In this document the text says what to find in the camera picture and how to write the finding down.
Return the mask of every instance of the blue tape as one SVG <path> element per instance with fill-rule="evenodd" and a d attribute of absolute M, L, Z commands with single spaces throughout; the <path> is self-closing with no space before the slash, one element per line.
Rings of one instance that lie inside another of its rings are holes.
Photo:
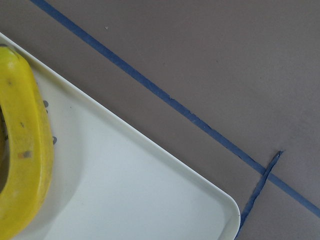
<path fill-rule="evenodd" d="M 152 93 L 154 93 L 159 98 L 161 98 L 164 102 L 166 102 L 172 108 L 174 108 L 183 116 L 185 116 L 194 125 L 199 127 L 201 130 L 203 130 L 205 133 L 210 135 L 217 142 L 222 144 L 225 148 L 227 148 L 232 153 L 234 153 L 239 158 L 241 158 L 245 163 L 247 163 L 249 166 L 255 169 L 258 173 L 263 174 L 265 172 L 265 168 L 259 163 L 257 163 L 256 161 L 254 161 L 248 154 L 246 154 L 241 149 L 239 149 L 236 145 L 234 145 L 232 142 L 230 142 L 228 139 L 222 136 L 219 132 L 212 129 L 208 124 L 206 124 L 199 117 L 197 117 L 195 114 L 190 112 L 190 110 L 188 110 L 185 106 L 183 106 L 177 100 L 171 98 L 169 94 L 167 94 L 157 85 L 155 85 L 145 76 L 143 76 L 141 73 L 139 73 L 136 69 L 134 69 L 128 63 L 122 60 L 119 56 L 117 56 L 115 53 L 113 53 L 111 50 L 105 47 L 98 40 L 93 38 L 91 35 L 89 35 L 87 32 L 85 32 L 75 23 L 73 23 L 70 19 L 68 19 L 58 10 L 56 10 L 49 3 L 43 0 L 31 0 L 31 2 L 37 5 L 39 8 L 41 8 L 43 11 L 45 11 L 47 14 L 49 14 L 51 17 L 53 17 L 55 20 L 57 20 L 59 23 L 61 23 L 63 26 L 65 26 L 67 29 L 73 32 L 75 35 L 77 35 L 79 38 L 81 38 L 84 42 L 86 42 L 88 45 L 90 45 L 92 48 L 94 48 L 104 57 L 109 59 L 112 63 L 117 65 L 120 69 L 122 69 L 127 74 L 129 74 L 132 78 L 134 78 L 143 86 L 145 86 L 147 89 L 149 89 Z"/>
<path fill-rule="evenodd" d="M 236 235 L 236 237 L 239 235 L 242 226 L 244 225 L 249 213 L 251 212 L 252 208 L 254 207 L 255 201 L 257 199 L 257 197 L 260 195 L 262 189 L 264 188 L 266 181 L 268 179 L 268 176 L 271 173 L 272 168 L 275 166 L 275 164 L 278 162 L 281 154 L 283 153 L 283 151 L 278 151 L 276 153 L 276 155 L 273 157 L 272 161 L 269 163 L 268 167 L 266 168 L 264 174 L 262 175 L 262 177 L 260 178 L 259 182 L 257 183 L 252 195 L 250 196 L 248 202 L 246 203 L 242 213 L 241 213 L 241 219 L 240 219 L 240 227 L 239 227 L 239 231 Z"/>
<path fill-rule="evenodd" d="M 317 206 L 315 206 L 313 203 L 311 203 L 309 200 L 304 198 L 301 194 L 295 191 L 292 187 L 290 187 L 284 181 L 282 181 L 280 178 L 278 178 L 277 176 L 271 173 L 268 177 L 268 180 L 272 182 L 274 185 L 276 185 L 277 187 L 279 187 L 280 189 L 282 189 L 285 193 L 287 193 L 293 199 L 298 201 L 301 205 L 303 205 L 306 209 L 308 209 L 318 218 L 320 218 L 320 209 Z"/>

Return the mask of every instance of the painter's tape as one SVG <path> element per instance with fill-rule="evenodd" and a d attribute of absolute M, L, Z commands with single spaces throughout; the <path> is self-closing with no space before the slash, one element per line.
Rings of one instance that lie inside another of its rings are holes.
<path fill-rule="evenodd" d="M 273 159 L 269 163 L 268 167 L 266 168 L 265 172 L 261 176 L 259 182 L 257 183 L 252 195 L 250 196 L 248 202 L 246 203 L 246 205 L 241 213 L 240 227 L 239 227 L 239 231 L 236 236 L 239 235 L 239 233 L 242 229 L 242 226 L 244 225 L 249 213 L 251 212 L 252 208 L 254 207 L 254 204 L 255 204 L 257 197 L 260 195 L 262 189 L 264 188 L 264 186 L 266 184 L 266 181 L 268 179 L 268 176 L 271 173 L 272 168 L 276 165 L 276 163 L 278 162 L 282 153 L 283 153 L 283 151 L 278 151 L 276 153 L 276 155 L 273 157 Z"/>
<path fill-rule="evenodd" d="M 295 199 L 301 205 L 307 208 L 310 212 L 312 212 L 314 215 L 320 218 L 320 209 L 317 206 L 315 206 L 312 202 L 310 202 L 308 199 L 299 194 L 296 190 L 294 190 L 292 187 L 290 187 L 276 175 L 271 173 L 268 177 L 268 180 L 270 180 L 270 182 L 278 186 L 285 193 L 287 193 L 289 196 L 291 196 L 293 199 Z"/>

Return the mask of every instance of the white tray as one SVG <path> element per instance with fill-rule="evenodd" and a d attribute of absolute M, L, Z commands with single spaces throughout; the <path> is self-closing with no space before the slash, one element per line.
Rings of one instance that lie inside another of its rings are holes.
<path fill-rule="evenodd" d="M 234 239 L 229 195 L 1 33 L 0 43 L 30 63 L 57 138 L 47 199 L 15 240 Z"/>

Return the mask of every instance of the gray surface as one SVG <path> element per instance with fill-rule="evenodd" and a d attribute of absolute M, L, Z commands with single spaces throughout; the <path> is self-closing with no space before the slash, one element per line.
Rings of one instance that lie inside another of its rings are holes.
<path fill-rule="evenodd" d="M 263 166 L 285 150 L 273 173 L 320 207 L 318 1 L 49 2 Z M 258 173 L 33 3 L 0 4 L 0 32 L 243 209 Z M 272 183 L 266 189 L 241 239 L 319 236 L 315 215 Z M 280 202 L 289 207 L 271 214 Z"/>
<path fill-rule="evenodd" d="M 320 207 L 319 2 L 49 2 Z"/>

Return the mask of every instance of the banana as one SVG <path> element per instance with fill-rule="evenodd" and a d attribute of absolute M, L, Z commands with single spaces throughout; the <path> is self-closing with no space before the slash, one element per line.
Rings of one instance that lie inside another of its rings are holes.
<path fill-rule="evenodd" d="M 5 131 L 3 129 L 2 121 L 0 118 L 0 167 L 4 158 L 4 151 L 5 151 Z"/>
<path fill-rule="evenodd" d="M 0 240 L 23 230 L 39 211 L 54 160 L 48 116 L 28 62 L 0 44 L 0 107 L 8 133 L 9 169 L 0 192 Z"/>

